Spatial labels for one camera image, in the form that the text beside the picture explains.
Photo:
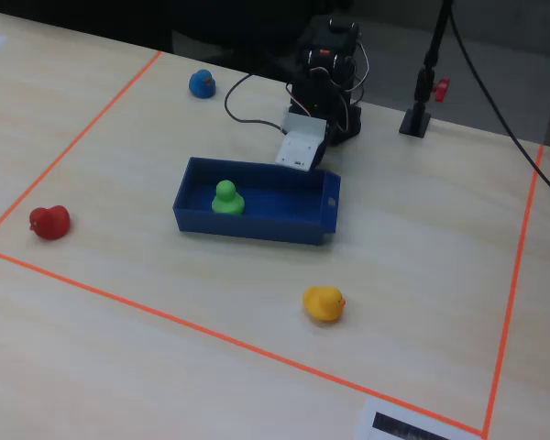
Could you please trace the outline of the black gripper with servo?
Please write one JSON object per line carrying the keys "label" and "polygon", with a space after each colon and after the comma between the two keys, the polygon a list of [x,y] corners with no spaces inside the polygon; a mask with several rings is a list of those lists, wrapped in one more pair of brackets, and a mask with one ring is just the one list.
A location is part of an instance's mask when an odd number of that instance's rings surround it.
{"label": "black gripper with servo", "polygon": [[[325,119],[328,122],[336,118],[337,90],[329,82],[293,82],[289,95],[291,113]],[[329,143],[330,136],[325,135],[314,153],[311,170],[320,165]]]}

